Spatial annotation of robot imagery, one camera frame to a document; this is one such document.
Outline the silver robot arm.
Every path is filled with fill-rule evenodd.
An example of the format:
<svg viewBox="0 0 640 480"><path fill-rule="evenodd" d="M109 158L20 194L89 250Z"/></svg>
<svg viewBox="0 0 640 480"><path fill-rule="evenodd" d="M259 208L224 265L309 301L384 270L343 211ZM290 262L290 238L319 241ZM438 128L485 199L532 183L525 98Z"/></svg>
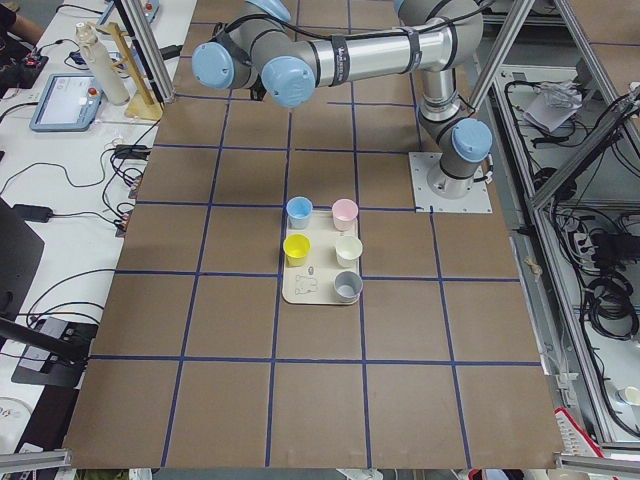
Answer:
<svg viewBox="0 0 640 480"><path fill-rule="evenodd" d="M280 1L248 1L240 15L216 26L192 55L194 77L216 89L249 89L286 108L307 102L319 87L418 72L423 94L420 125L441 150L427 185L451 200L466 196L493 138L464 115L454 70L476 50L483 33L475 1L397 1L400 24L350 35L304 34L294 41L289 10Z"/></svg>

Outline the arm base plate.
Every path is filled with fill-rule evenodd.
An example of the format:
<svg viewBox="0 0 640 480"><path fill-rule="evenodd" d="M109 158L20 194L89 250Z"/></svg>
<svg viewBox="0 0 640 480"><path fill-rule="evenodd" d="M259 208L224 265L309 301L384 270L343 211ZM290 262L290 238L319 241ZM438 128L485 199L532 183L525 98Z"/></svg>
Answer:
<svg viewBox="0 0 640 480"><path fill-rule="evenodd" d="M415 210L423 213L492 214L491 182L482 164L474 176L453 179L441 169L440 152L410 152L409 165Z"/></svg>

